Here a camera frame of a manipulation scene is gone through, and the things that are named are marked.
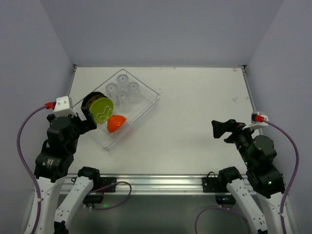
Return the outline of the lime green plate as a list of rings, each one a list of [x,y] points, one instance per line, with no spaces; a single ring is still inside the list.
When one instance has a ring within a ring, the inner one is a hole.
[[[101,97],[91,104],[89,110],[93,115],[95,123],[101,124],[113,114],[114,104],[109,98]]]

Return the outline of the black plate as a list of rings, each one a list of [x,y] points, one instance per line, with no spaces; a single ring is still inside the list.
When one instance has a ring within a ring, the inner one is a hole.
[[[106,95],[104,95],[101,92],[91,92],[89,93],[82,101],[81,104],[81,111],[84,115],[86,115],[86,113],[92,113],[94,114],[95,111],[90,111],[90,108],[92,106],[92,104],[100,99],[100,98],[106,98]]]

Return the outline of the orange plastic bowl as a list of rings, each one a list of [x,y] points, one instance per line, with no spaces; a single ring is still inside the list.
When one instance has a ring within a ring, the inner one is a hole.
[[[107,130],[113,133],[118,130],[126,122],[126,117],[122,115],[112,115],[107,120]]]

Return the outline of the yellow patterned plate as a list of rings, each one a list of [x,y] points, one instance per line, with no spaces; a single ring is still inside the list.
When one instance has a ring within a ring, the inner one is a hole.
[[[89,109],[91,105],[100,98],[107,98],[107,96],[101,92],[91,92],[83,99],[81,107]]]

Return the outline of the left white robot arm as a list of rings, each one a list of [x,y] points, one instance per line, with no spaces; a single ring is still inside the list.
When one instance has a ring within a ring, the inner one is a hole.
[[[31,171],[22,154],[21,133],[30,118],[44,109],[53,109],[54,112],[47,116],[48,138],[43,142],[36,158],[35,170]],[[97,127],[89,108],[83,106],[81,110],[85,120],[81,120],[70,107],[66,107],[61,114],[57,110],[57,104],[49,102],[30,113],[18,130],[17,151],[35,186],[35,196],[24,231],[26,234],[67,234],[78,205],[92,189],[98,189],[101,185],[99,170],[84,166],[78,171],[74,186],[63,203],[57,205],[69,167],[74,161],[78,138]]]

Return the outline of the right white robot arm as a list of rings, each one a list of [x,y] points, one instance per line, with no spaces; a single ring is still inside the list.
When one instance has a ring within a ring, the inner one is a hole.
[[[285,185],[283,175],[273,164],[277,156],[274,141],[264,135],[252,136],[255,130],[268,125],[274,126],[267,116],[260,114],[253,114],[249,125],[234,119],[212,121],[214,138],[230,133],[224,141],[236,146],[247,169],[247,181],[260,203],[255,202],[236,167],[219,171],[217,178],[243,212],[249,233],[295,234],[297,229],[287,204],[290,185]]]

